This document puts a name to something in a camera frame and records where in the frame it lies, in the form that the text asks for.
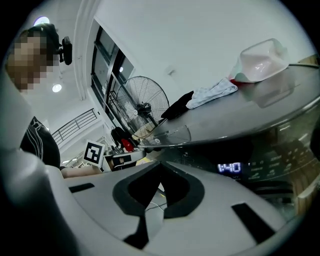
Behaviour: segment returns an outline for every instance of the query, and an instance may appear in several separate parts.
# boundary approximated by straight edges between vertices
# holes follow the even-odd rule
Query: white ceiling
[[[80,3],[81,0],[48,0],[33,10],[23,29],[32,27],[38,17],[46,16],[50,23],[55,25],[60,43],[65,36],[69,36],[71,43],[73,43]],[[74,62],[79,60],[76,59],[78,56],[72,56],[72,58],[74,60],[71,65],[60,63],[59,67],[54,67],[53,72],[47,73],[47,77],[40,80],[40,84],[35,84],[32,90],[24,93],[24,97],[31,104],[34,114],[39,120],[44,121],[58,117],[66,111],[66,108],[72,107],[70,103],[77,105],[80,102],[74,74]],[[52,91],[54,84],[62,85],[60,92],[54,93]]]

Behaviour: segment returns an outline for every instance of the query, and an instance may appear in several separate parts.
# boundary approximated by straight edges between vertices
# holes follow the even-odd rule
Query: white wall
[[[54,112],[48,113],[50,131],[55,132],[72,119],[93,108],[90,100],[81,101],[78,98],[65,102],[61,107],[57,106]]]
[[[102,0],[95,19],[135,73],[158,82],[171,104],[228,76],[239,53],[263,40],[278,39],[291,62],[315,53],[276,0]]]
[[[61,162],[70,160],[85,150],[87,140],[98,141],[103,136],[103,126],[101,121],[97,121],[89,128],[82,130],[75,137],[70,139],[62,147],[59,145]]]
[[[94,56],[95,40],[97,38],[99,27],[100,27],[99,23],[97,23],[96,20],[93,19],[90,27],[87,47],[85,51],[85,72],[83,76],[84,76],[84,84],[87,87],[91,86],[92,60]]]

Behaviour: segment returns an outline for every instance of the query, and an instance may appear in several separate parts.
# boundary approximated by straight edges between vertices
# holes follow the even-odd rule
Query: digital display
[[[217,165],[219,173],[234,173],[238,174],[241,172],[241,163],[240,162],[234,162],[234,163],[222,163]]]

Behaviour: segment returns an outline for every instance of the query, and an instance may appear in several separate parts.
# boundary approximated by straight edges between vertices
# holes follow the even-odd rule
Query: glass surface
[[[116,44],[104,30],[101,33],[99,41],[103,45],[107,54],[111,56]]]
[[[98,89],[97,89],[96,86],[94,85],[94,81],[92,80],[91,82],[92,82],[91,88],[92,88],[92,90],[93,90],[93,92],[94,92],[97,100],[99,101],[99,103],[100,103],[101,106],[104,106],[103,99],[102,99],[102,97],[101,97],[101,95],[100,95],[100,94],[101,94],[101,91],[100,91],[100,94],[99,94]]]
[[[184,147],[187,130],[181,127],[146,138],[150,146],[180,142],[180,147],[163,149],[153,160],[237,180],[274,205],[287,221],[311,206],[320,175],[320,105],[262,133],[228,141]]]
[[[127,79],[129,79],[133,70],[134,66],[131,64],[128,58],[125,57],[120,64],[119,73],[117,75],[119,82],[123,84]]]
[[[238,91],[228,97],[212,100],[179,118],[164,121],[146,142],[142,141],[142,146],[195,146],[267,130],[318,104],[319,84],[318,67],[291,65],[262,82],[239,85]],[[182,139],[177,141],[176,136],[168,136],[179,134],[180,130],[183,133],[185,127],[190,132],[190,140],[178,136]],[[151,141],[155,138],[160,143]]]
[[[105,95],[107,90],[108,67],[105,63],[104,57],[99,50],[96,51],[94,73],[101,84],[101,92],[103,95]]]

